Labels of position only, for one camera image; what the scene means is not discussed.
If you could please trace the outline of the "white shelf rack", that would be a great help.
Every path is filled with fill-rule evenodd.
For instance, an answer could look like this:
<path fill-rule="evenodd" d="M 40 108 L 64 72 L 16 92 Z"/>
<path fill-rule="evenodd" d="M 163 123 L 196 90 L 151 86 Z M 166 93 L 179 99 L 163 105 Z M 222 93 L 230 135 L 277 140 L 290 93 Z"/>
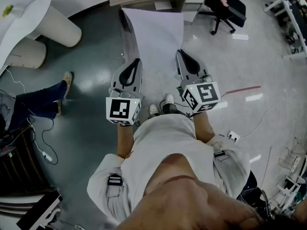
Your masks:
<path fill-rule="evenodd" d="M 293 180 L 289 176 L 276 185 L 278 192 L 270 200 L 271 209 L 277 213 L 283 213 L 295 204 L 300 189 L 306 186 L 307 180 L 298 176 Z"/>

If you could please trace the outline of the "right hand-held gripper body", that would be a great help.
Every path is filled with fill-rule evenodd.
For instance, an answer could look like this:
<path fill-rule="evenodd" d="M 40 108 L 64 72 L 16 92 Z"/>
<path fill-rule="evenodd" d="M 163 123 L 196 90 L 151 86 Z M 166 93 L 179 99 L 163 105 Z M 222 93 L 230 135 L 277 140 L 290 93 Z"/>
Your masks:
<path fill-rule="evenodd" d="M 193 114 L 212 110 L 221 101 L 217 82 L 212 80 L 211 75 L 180 77 L 182 81 L 177 87 L 179 95 Z"/>

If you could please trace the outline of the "small potted green plant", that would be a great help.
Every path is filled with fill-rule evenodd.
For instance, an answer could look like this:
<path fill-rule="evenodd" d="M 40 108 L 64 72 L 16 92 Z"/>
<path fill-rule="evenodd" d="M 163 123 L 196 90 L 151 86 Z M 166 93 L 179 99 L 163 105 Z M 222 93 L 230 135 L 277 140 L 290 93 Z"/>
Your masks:
<path fill-rule="evenodd" d="M 16 18 L 21 18 L 24 13 L 24 7 L 16 6 L 16 5 L 8 5 L 2 12 L 2 18 L 7 17 L 12 14 Z"/>

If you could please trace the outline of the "person's black trousers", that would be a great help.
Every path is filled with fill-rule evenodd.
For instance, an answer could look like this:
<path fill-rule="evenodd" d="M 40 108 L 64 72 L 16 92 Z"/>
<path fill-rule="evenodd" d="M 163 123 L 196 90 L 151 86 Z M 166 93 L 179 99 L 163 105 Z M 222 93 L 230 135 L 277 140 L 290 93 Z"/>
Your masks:
<path fill-rule="evenodd" d="M 162 108 L 163 114 L 164 115 L 168 115 L 168 114 L 180 114 L 180 115 L 184 115 L 185 114 L 183 112 L 181 112 L 180 110 L 177 109 L 177 107 L 174 104 L 165 104 Z M 153 118 L 156 116 L 150 115 L 148 116 L 148 119 Z"/>

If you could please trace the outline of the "black office chair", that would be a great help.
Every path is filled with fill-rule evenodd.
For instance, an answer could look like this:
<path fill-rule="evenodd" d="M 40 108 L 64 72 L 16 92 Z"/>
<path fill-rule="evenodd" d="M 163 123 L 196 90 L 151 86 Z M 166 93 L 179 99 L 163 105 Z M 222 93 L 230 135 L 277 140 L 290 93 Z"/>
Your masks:
<path fill-rule="evenodd" d="M 216 25 L 211 31 L 215 35 L 218 31 L 220 22 L 226 23 L 230 28 L 231 34 L 236 32 L 233 24 L 242 28 L 246 21 L 246 6 L 240 0 L 204 0 L 204 5 L 210 8 L 210 11 L 200 10 L 199 14 L 214 16 Z"/>

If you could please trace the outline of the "white frame desk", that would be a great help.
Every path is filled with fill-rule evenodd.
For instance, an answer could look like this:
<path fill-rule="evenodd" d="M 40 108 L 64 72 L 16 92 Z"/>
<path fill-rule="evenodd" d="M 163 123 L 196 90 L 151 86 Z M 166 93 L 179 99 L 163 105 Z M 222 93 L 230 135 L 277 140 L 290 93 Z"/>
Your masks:
<path fill-rule="evenodd" d="M 290 18 L 297 34 L 299 37 L 299 40 L 301 42 L 303 50 L 289 55 L 282 56 L 282 59 L 302 59 L 307 58 L 307 25 L 305 24 L 305 21 L 303 17 L 301 16 L 299 7 L 296 3 L 291 3 L 289 0 L 276 0 L 268 7 L 264 8 L 264 12 L 268 12 L 273 7 L 277 6 L 278 4 L 282 3 L 284 8 L 283 10 L 279 11 L 278 13 L 275 13 L 274 16 L 277 16 L 279 14 L 282 14 L 283 12 L 286 12 L 288 17 Z"/>

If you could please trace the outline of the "person's right forearm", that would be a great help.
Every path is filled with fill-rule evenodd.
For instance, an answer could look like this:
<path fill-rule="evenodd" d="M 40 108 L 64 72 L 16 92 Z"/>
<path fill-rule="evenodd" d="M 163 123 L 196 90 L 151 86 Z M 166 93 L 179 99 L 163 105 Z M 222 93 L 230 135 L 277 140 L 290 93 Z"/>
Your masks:
<path fill-rule="evenodd" d="M 215 136 L 206 112 L 195 114 L 193 116 L 193 121 L 197 140 L 207 143 Z"/>

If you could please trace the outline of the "white floor power socket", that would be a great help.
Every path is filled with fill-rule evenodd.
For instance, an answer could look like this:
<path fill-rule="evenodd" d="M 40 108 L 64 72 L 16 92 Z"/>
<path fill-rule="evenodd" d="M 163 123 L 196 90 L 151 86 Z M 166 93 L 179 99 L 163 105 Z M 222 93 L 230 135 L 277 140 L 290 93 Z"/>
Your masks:
<path fill-rule="evenodd" d="M 228 139 L 232 140 L 233 142 L 237 142 L 240 139 L 240 136 L 232 130 L 230 130 L 228 132 L 227 137 L 228 137 Z"/>

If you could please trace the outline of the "person's chin and neck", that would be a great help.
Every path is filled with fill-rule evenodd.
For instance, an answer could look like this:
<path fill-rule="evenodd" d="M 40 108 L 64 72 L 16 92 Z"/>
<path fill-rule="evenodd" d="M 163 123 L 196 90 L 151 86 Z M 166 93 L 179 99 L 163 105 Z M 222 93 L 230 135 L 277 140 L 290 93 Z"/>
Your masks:
<path fill-rule="evenodd" d="M 252 207 L 198 180 L 186 157 L 172 154 L 116 230 L 254 230 L 262 223 Z"/>

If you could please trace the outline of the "dark wooden bench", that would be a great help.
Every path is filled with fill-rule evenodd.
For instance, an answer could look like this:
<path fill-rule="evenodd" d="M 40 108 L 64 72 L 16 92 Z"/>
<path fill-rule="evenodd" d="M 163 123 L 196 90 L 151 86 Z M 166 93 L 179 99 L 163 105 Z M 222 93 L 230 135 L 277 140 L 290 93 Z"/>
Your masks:
<path fill-rule="evenodd" d="M 45 177 L 31 136 L 22 128 L 0 148 L 0 230 L 57 230 L 62 196 Z"/>

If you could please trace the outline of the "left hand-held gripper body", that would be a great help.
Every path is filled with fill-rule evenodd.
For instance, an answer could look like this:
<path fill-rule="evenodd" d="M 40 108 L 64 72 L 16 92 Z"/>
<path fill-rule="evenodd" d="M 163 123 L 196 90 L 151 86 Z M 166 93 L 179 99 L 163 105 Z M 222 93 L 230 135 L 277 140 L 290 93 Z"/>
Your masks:
<path fill-rule="evenodd" d="M 109 88 L 110 96 L 106 98 L 106 119 L 113 124 L 132 126 L 142 107 L 143 95 Z"/>

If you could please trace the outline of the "white A4 paper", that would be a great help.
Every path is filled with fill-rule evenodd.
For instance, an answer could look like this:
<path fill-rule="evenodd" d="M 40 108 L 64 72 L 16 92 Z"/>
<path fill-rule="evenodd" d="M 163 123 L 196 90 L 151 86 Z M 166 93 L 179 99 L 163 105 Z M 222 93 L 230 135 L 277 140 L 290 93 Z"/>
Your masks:
<path fill-rule="evenodd" d="M 176 52 L 184 35 L 184 16 L 180 12 L 122 9 L 132 25 L 143 67 L 177 75 Z"/>

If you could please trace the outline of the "person's white shirt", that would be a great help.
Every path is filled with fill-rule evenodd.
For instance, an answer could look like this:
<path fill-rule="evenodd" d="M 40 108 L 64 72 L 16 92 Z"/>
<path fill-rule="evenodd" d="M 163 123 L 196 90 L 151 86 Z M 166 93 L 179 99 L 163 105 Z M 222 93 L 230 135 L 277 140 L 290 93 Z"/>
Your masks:
<path fill-rule="evenodd" d="M 214 157 L 215 152 L 225 155 Z M 196 139 L 194 124 L 179 114 L 160 115 L 145 121 L 134 134 L 125 159 L 107 154 L 91 176 L 87 193 L 108 217 L 123 222 L 141 201 L 145 188 L 160 163 L 172 154 L 188 160 L 196 177 L 237 198 L 250 174 L 249 156 L 235 143 L 216 135 L 209 142 Z M 107 185 L 118 174 L 122 186 Z"/>

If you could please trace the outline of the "person's left forearm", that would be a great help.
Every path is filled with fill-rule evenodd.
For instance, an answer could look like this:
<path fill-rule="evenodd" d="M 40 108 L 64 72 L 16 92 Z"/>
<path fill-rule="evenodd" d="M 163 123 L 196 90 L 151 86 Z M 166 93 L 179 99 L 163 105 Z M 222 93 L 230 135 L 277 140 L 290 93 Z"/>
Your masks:
<path fill-rule="evenodd" d="M 131 153 L 134 144 L 133 126 L 118 125 L 117 134 L 117 155 L 125 159 Z"/>

